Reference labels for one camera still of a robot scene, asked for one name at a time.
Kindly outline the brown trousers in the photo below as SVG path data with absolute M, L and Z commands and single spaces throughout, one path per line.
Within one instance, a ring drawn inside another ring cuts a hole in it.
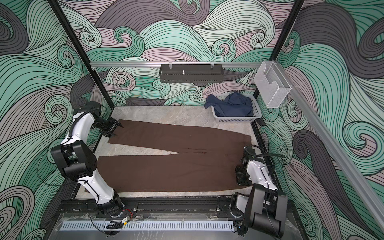
M 235 169 L 251 137 L 207 127 L 122 120 L 109 143 L 166 155 L 101 156 L 98 171 L 117 192 L 219 192 L 239 188 Z

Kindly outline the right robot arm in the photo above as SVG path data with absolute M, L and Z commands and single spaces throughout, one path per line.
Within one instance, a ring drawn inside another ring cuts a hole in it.
M 287 195 L 273 183 L 267 164 L 262 157 L 282 157 L 269 154 L 256 145 L 244 147 L 241 164 L 236 166 L 237 184 L 250 187 L 248 195 L 235 193 L 231 200 L 231 214 L 239 219 L 235 223 L 235 232 L 245 235 L 249 229 L 265 233 L 280 240 L 285 232 L 288 208 Z

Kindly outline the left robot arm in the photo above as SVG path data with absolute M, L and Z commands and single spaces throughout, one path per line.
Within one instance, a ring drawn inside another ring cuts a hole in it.
M 91 128 L 111 138 L 122 124 L 112 117 L 104 119 L 102 105 L 92 101 L 74 110 L 73 121 L 65 139 L 52 148 L 51 155 L 64 178 L 84 186 L 95 198 L 98 210 L 103 215 L 117 218 L 121 216 L 124 205 L 116 190 L 110 187 L 99 173 L 98 160 L 88 147 L 87 140 Z

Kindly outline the navy blue trousers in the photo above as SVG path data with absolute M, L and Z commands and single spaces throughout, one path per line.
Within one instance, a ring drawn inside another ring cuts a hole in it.
M 252 101 L 241 93 L 232 93 L 223 101 L 209 95 L 204 104 L 205 109 L 214 108 L 218 117 L 251 117 L 253 112 Z

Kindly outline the white plastic laundry basket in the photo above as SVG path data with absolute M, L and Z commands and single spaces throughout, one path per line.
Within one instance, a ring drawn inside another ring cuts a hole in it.
M 213 113 L 213 116 L 215 120 L 218 123 L 251 123 L 255 121 L 256 119 L 260 119 L 262 117 L 261 109 L 257 103 L 257 100 L 254 98 L 252 94 L 243 93 L 245 97 L 250 98 L 252 101 L 252 114 L 249 117 L 219 117 L 215 113 L 214 107 L 211 107 L 211 111 Z

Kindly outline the aluminium rail back wall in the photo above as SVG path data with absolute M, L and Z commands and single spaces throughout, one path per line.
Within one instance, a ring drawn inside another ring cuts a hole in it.
M 90 62 L 92 68 L 160 68 L 161 65 L 222 65 L 223 68 L 255 69 L 262 63 L 242 62 L 123 62 L 123 61 L 95 61 Z

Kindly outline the aluminium rail wall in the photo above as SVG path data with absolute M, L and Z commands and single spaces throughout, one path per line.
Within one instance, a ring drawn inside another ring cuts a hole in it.
M 90 62 L 92 68 L 160 68 L 161 65 L 222 65 L 223 68 L 255 69 L 262 63 L 242 62 L 123 62 L 123 61 L 95 61 Z
M 297 70 L 294 70 L 294 73 L 291 74 L 290 69 L 284 69 L 283 66 L 277 62 L 275 64 L 277 65 L 278 73 L 283 76 L 283 80 L 285 80 L 291 87 L 290 95 L 295 99 L 298 107 L 307 117 L 309 123 L 317 133 L 317 136 L 323 142 L 328 153 L 336 161 L 339 168 L 343 171 L 371 216 L 374 218 L 380 229 L 383 230 L 384 203 L 372 188 L 371 184 L 355 166 L 348 153 L 333 136 L 324 121 L 319 117 L 319 106 L 317 104 L 315 91 L 311 84 L 308 80 L 294 80 L 293 77 L 298 76 L 302 79 L 304 76 L 303 74 L 296 74 Z

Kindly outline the black perforated wall tray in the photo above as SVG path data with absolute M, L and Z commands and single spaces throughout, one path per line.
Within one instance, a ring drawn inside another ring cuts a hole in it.
M 224 80 L 222 65 L 161 65 L 163 83 L 221 83 Z

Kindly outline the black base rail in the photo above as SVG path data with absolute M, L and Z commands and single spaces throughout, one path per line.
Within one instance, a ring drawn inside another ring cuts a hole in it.
M 166 197 L 166 198 L 122 198 L 123 214 L 144 217 L 154 214 L 205 214 L 209 217 L 234 219 L 240 216 L 235 210 L 235 200 L 230 196 Z M 59 205 L 58 213 L 98 213 L 94 200 L 67 200 Z M 293 201 L 288 201 L 287 217 L 298 217 Z

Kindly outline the clear plastic wall bin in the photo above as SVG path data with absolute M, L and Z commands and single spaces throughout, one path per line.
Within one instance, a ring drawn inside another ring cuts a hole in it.
M 275 61 L 263 61 L 254 82 L 267 109 L 277 109 L 292 87 L 283 66 Z

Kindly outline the aluminium rail right wall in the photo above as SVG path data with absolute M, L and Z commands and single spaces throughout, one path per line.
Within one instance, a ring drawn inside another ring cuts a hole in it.
M 317 133 L 317 136 L 323 142 L 328 153 L 336 161 L 339 168 L 343 171 L 371 216 L 374 218 L 380 229 L 383 230 L 384 203 L 372 188 L 371 184 L 355 166 L 348 153 L 333 136 L 324 121 L 319 117 L 319 106 L 317 104 L 315 91 L 311 84 L 308 80 L 294 80 L 293 77 L 298 76 L 302 79 L 304 76 L 303 74 L 296 74 L 297 70 L 294 70 L 294 73 L 291 74 L 290 69 L 284 69 L 283 66 L 277 62 L 275 64 L 277 65 L 278 73 L 283 76 L 283 80 L 285 80 L 291 87 L 290 95 L 295 99 L 298 107 L 307 117 L 309 123 Z

